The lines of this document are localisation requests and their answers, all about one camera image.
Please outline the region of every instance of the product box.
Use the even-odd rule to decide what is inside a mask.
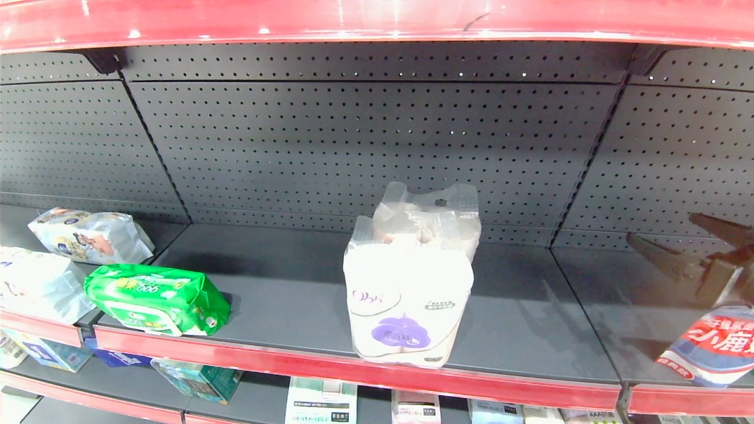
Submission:
[[[152,358],[149,356],[100,349],[97,347],[97,339],[93,337],[84,338],[84,346],[91,350],[94,356],[101,359],[108,367],[130,367],[132,365],[151,367],[149,362]]]
[[[440,397],[393,390],[393,424],[440,424]]]
[[[78,372],[91,357],[91,352],[62,343],[41,339],[20,331],[3,330],[38,363],[59,370]]]
[[[521,405],[469,399],[471,424],[523,424]]]
[[[243,371],[170,359],[152,359],[152,366],[179,392],[206,401],[228,404]]]
[[[357,386],[332,380],[290,377],[285,424],[356,423]]]
[[[720,306],[657,360],[698,386],[726,387],[754,369],[754,309]]]

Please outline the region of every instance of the purple logo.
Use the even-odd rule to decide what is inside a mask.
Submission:
[[[385,318],[372,330],[372,337],[388,346],[425,348],[430,340],[427,330],[411,318]]]

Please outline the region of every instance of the wet wipes package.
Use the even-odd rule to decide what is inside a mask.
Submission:
[[[230,305],[201,272],[148,265],[105,265],[84,282],[100,309],[149,333],[206,336],[228,320]]]
[[[100,349],[97,347],[97,339],[87,337],[84,339],[84,346],[94,353],[108,367],[130,367],[139,365],[141,367],[151,367],[149,362],[152,360],[149,356],[133,355],[130,353],[113,352],[111,350]]]
[[[141,263],[152,256],[152,241],[131,215],[92,214],[55,207],[28,225],[52,253],[76,262]]]
[[[84,349],[45,340],[32,334],[7,328],[3,331],[38,363],[59,370],[76,373],[92,355]]]
[[[186,396],[228,404],[244,374],[242,370],[152,359],[152,366]]]
[[[754,369],[754,309],[714,309],[656,362],[698,386],[726,387]]]

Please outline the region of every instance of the diaper package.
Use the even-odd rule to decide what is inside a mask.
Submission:
[[[523,424],[521,405],[469,399],[471,424]]]
[[[132,353],[115,352],[112,350],[100,349],[97,345],[97,339],[93,337],[84,338],[84,346],[89,349],[94,356],[98,357],[108,367],[131,367],[139,365],[141,367],[151,367],[152,358],[143,355],[134,355]]]
[[[698,386],[726,387],[754,369],[754,309],[720,306],[656,360]]]
[[[440,424],[440,397],[393,390],[393,424]]]
[[[152,366],[186,396],[227,405],[244,374],[242,370],[152,359]]]
[[[228,320],[230,305],[201,272],[149,265],[104,265],[86,294],[124,326],[149,333],[206,336]]]
[[[521,410],[525,424],[563,424],[560,411],[555,408],[523,405]]]
[[[285,424],[356,423],[357,386],[334,380],[290,377]]]
[[[7,328],[3,331],[29,356],[47,367],[76,373],[92,355],[84,349],[45,340],[32,334]]]
[[[155,249],[131,215],[116,212],[55,207],[29,223],[29,229],[50,252],[76,262],[141,263]]]
[[[26,359],[26,352],[5,332],[0,331],[0,368],[9,370]]]
[[[442,367],[474,283],[480,232],[473,186],[413,195],[390,183],[374,217],[357,218],[343,259],[356,353]]]
[[[74,324],[94,309],[83,280],[70,259],[0,246],[0,307],[6,311]]]

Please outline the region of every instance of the teal box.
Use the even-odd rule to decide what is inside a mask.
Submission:
[[[152,366],[186,396],[228,404],[241,381],[241,370],[154,358]]]

